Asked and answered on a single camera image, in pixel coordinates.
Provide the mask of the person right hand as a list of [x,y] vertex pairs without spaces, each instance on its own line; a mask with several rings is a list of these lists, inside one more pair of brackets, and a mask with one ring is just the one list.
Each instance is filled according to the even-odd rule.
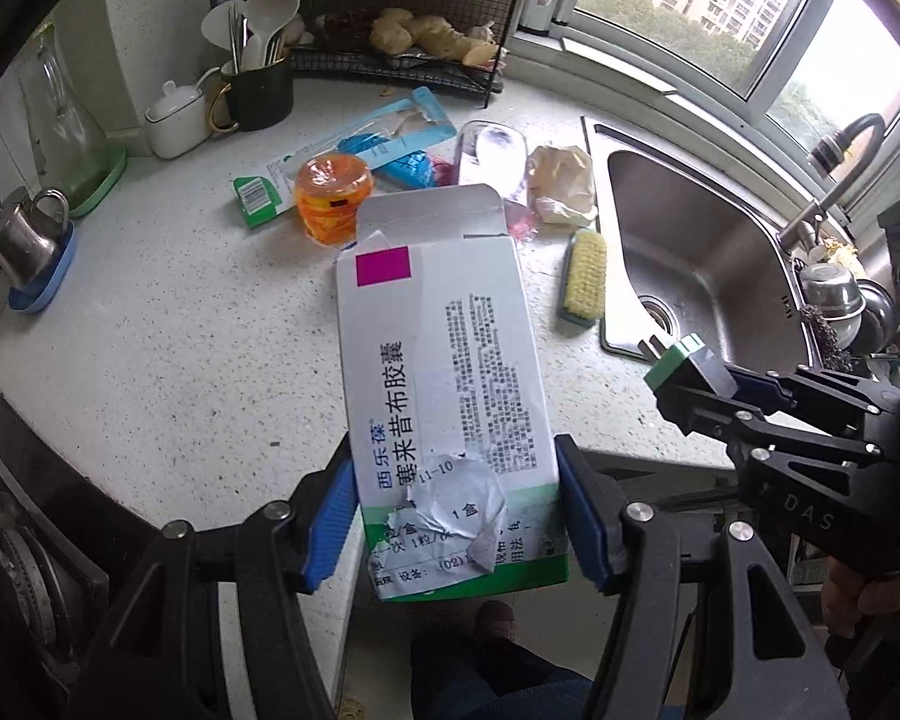
[[900,613],[900,575],[886,582],[866,582],[835,557],[827,561],[821,590],[826,628],[844,639],[854,637],[855,626],[866,617]]

